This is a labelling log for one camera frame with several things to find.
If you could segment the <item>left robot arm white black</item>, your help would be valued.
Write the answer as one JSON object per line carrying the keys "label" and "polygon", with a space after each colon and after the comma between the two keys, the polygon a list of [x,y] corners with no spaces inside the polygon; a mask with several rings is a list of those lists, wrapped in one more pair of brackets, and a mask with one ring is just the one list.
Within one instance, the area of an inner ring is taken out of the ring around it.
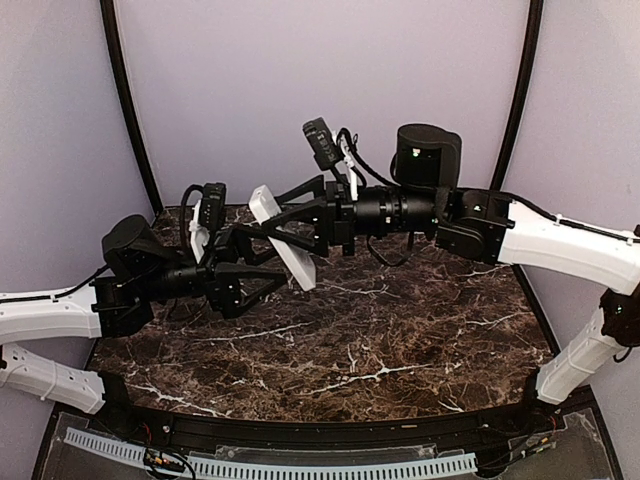
{"label": "left robot arm white black", "polygon": [[274,250],[257,254],[257,230],[222,220],[183,223],[190,244],[163,246],[140,215],[121,220],[102,240],[104,266],[63,291],[1,297],[1,383],[41,400],[64,403],[103,421],[120,436],[141,427],[123,379],[46,359],[21,342],[58,337],[120,338],[154,318],[152,305],[203,297],[225,318],[237,318],[287,281],[263,268]]}

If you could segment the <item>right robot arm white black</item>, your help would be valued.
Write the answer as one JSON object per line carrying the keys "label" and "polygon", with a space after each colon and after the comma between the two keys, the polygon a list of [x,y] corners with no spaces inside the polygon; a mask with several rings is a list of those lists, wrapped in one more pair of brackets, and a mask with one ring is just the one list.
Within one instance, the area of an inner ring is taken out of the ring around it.
{"label": "right robot arm white black", "polygon": [[249,207],[289,271],[306,289],[316,285],[311,259],[332,246],[351,254],[357,236],[424,234],[453,255],[489,265],[528,265],[604,287],[581,332],[543,365],[529,394],[510,413],[521,434],[534,432],[549,405],[564,402],[608,359],[639,344],[639,234],[584,224],[544,211],[507,192],[458,184],[462,141],[437,126],[401,126],[388,177],[373,187],[358,180],[364,167],[347,130],[322,119],[303,127],[322,172],[339,163],[346,175],[316,177],[280,196],[256,188]]}

